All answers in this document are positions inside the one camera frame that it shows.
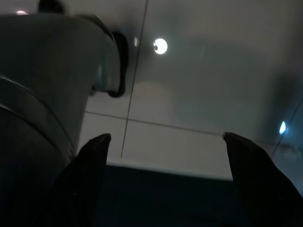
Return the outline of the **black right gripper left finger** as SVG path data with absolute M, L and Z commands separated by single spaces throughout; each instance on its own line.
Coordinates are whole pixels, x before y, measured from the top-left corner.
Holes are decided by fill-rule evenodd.
M 56 178 L 39 227 L 92 227 L 103 186 L 111 135 L 89 140 Z

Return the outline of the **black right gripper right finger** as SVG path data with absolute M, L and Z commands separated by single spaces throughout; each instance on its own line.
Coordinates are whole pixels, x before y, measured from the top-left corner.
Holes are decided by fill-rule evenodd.
M 303 197 L 267 152 L 235 133 L 224 133 L 223 140 L 233 181 L 253 226 L 303 227 Z

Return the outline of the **robot foot with black sole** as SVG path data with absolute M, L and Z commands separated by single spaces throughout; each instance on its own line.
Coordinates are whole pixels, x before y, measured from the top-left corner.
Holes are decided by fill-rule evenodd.
M 105 34 L 105 57 L 99 75 L 92 85 L 92 92 L 107 93 L 112 98 L 119 98 L 125 93 L 126 73 L 129 64 L 127 38 L 118 31 L 110 31 L 96 16 L 93 23 Z

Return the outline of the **grey robot leg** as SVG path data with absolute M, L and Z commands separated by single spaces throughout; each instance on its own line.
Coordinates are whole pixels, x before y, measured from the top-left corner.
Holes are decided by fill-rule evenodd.
M 80 17 L 0 16 L 0 227 L 30 226 L 75 157 L 105 41 Z

